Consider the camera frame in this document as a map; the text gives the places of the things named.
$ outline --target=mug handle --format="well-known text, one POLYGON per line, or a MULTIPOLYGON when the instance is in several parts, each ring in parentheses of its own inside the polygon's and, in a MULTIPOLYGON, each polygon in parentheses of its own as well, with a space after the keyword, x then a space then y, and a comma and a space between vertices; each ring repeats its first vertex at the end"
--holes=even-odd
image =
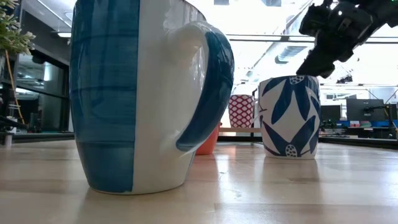
POLYGON ((191 22, 168 33, 168 45, 175 57, 191 59, 205 49, 207 70, 198 106, 176 147, 188 152, 206 141, 221 120, 233 87, 234 56, 226 36, 204 21, 191 22))

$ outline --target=cable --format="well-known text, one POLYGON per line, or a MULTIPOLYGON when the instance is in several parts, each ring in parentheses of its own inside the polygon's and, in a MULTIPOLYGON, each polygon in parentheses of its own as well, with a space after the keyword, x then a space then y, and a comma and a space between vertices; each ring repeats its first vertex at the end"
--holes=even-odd
POLYGON ((18 99, 17 99, 17 90, 15 89, 15 86, 14 86, 14 78, 13 78, 13 75, 11 72, 10 59, 8 57, 7 50, 6 50, 6 60, 7 60, 8 73, 10 74, 10 79, 11 79, 12 92, 14 93, 14 98, 15 98, 15 102, 16 102, 16 105, 18 108, 18 113, 19 113, 19 116, 21 117, 22 124, 25 124, 24 117, 22 116, 22 113, 21 113, 21 106, 19 106, 18 99))

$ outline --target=mug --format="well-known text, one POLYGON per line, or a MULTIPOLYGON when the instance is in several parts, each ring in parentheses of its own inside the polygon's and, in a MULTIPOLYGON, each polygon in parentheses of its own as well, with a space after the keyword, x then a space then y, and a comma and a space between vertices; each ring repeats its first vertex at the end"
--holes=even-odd
POLYGON ((266 156, 314 159, 320 127, 317 78, 286 76, 261 82, 258 112, 266 156))
POLYGON ((228 39, 183 0, 77 0, 70 98, 92 189, 182 185, 233 87, 228 39))
POLYGON ((196 152, 197 156, 211 155, 213 153, 216 148, 221 125, 221 123, 220 125, 217 125, 214 131, 210 134, 209 138, 198 148, 196 152))
POLYGON ((232 95, 229 98, 229 123, 232 128, 251 128, 254 103, 254 97, 251 95, 232 95))

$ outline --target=green leaves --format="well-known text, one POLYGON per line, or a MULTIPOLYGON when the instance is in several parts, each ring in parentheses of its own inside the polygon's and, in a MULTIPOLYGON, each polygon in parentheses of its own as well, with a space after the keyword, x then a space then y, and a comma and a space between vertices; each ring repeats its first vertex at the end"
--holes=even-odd
POLYGON ((18 0, 0 0, 0 49, 9 51, 12 54, 29 54, 33 50, 35 38, 31 32, 21 34, 21 24, 15 15, 7 15, 5 7, 14 9, 18 0))

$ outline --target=wooden surface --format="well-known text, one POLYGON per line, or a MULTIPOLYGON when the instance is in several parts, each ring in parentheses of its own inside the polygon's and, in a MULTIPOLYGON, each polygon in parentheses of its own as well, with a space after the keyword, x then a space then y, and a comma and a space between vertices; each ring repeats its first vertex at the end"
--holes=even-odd
POLYGON ((90 190, 73 141, 0 150, 0 223, 398 223, 398 152, 321 144, 315 161, 220 144, 187 182, 140 196, 90 190))

